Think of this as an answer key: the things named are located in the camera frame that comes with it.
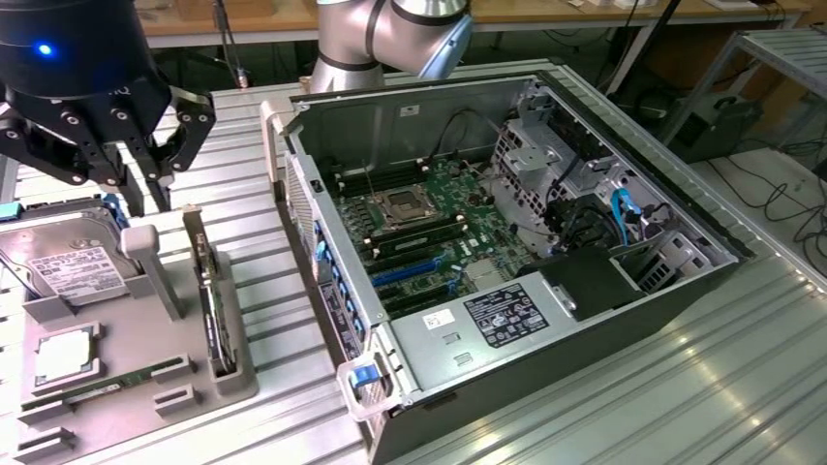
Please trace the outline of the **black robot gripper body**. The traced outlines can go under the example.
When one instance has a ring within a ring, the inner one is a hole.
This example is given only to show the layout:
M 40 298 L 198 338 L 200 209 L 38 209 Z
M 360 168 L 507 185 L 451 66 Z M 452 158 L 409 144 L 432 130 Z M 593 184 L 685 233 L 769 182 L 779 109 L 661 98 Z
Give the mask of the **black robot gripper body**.
M 145 136 L 170 103 L 132 1 L 4 1 L 1 83 L 9 104 L 41 125 L 57 118 L 25 109 L 22 96 L 78 103 L 106 141 L 117 140 L 110 100 L 133 112 Z

